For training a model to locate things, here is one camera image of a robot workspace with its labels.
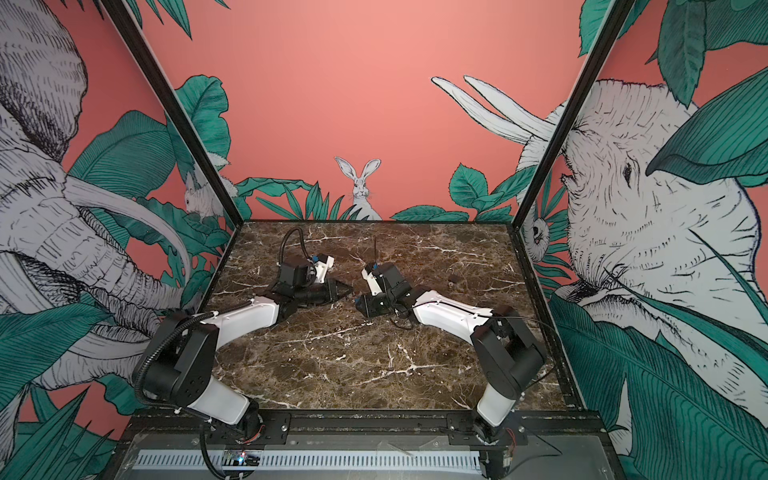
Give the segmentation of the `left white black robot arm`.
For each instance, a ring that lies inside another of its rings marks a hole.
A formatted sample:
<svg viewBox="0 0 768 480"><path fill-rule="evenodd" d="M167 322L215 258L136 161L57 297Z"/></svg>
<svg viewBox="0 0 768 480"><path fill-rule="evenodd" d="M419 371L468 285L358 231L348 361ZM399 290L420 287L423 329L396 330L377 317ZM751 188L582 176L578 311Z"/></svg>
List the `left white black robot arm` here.
<svg viewBox="0 0 768 480"><path fill-rule="evenodd" d="M326 255L284 262L268 289L225 311L176 311L161 322L132 374L137 399L173 407L228 431L248 444L262 436L258 402L213 376L216 352L256 330L272 327L301 308L333 304L353 287L329 275Z"/></svg>

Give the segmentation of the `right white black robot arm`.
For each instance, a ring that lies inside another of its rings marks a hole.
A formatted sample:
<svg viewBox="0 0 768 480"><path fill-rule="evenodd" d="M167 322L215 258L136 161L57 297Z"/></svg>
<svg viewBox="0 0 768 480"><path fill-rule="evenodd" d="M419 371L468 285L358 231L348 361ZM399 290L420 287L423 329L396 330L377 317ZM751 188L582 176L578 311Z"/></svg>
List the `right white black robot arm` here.
<svg viewBox="0 0 768 480"><path fill-rule="evenodd" d="M548 359L525 320L512 307L471 306L413 286L392 263L369 263L361 275L369 292L358 297L355 306L365 317L391 313L473 346L487 385L473 414L472 434L485 444L499 441L512 429L514 407Z"/></svg>

